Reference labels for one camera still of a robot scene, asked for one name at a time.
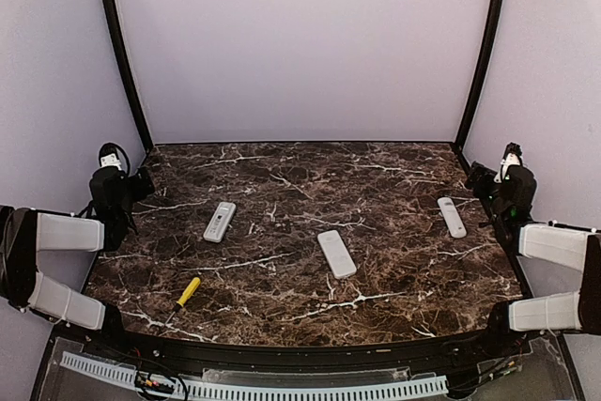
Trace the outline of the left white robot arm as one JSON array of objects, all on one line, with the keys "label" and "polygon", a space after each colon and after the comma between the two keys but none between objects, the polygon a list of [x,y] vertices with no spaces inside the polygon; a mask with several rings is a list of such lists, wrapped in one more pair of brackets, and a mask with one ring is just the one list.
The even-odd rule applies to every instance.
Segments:
[{"label": "left white robot arm", "polygon": [[137,230],[133,206],[155,192],[145,167],[129,175],[115,166],[98,169],[89,182],[85,212],[67,214],[1,207],[1,297],[19,311],[32,310],[105,335],[124,331],[117,307],[90,298],[43,274],[41,252],[113,252]]}]

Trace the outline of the white remote with display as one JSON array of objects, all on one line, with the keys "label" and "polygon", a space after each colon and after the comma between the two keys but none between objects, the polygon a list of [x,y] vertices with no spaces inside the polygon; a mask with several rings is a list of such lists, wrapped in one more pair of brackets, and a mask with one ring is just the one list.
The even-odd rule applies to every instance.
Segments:
[{"label": "white remote with display", "polygon": [[237,206],[230,202],[221,202],[215,209],[203,234],[203,240],[219,243],[223,240],[228,226],[236,212]]}]

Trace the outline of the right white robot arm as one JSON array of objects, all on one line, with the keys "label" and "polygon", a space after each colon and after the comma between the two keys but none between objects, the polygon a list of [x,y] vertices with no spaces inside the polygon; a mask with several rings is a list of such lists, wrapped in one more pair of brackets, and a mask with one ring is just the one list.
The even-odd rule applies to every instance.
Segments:
[{"label": "right white robot arm", "polygon": [[536,223],[531,218],[537,182],[533,172],[512,164],[495,172],[475,162],[466,187],[487,202],[496,240],[517,256],[575,270],[576,291],[497,303],[489,328],[499,333],[575,331],[600,333],[600,231]]}]

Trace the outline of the yellow handled screwdriver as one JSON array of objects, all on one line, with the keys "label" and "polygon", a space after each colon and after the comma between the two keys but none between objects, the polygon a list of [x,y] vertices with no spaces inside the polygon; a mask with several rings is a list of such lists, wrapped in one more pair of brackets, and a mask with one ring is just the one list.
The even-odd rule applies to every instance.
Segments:
[{"label": "yellow handled screwdriver", "polygon": [[186,288],[183,290],[183,292],[181,293],[181,295],[175,302],[174,307],[172,309],[172,311],[174,313],[178,312],[185,306],[185,304],[193,296],[193,294],[195,293],[197,288],[200,286],[200,284],[201,284],[201,280],[199,277],[194,277],[191,279],[191,281],[188,283]]}]

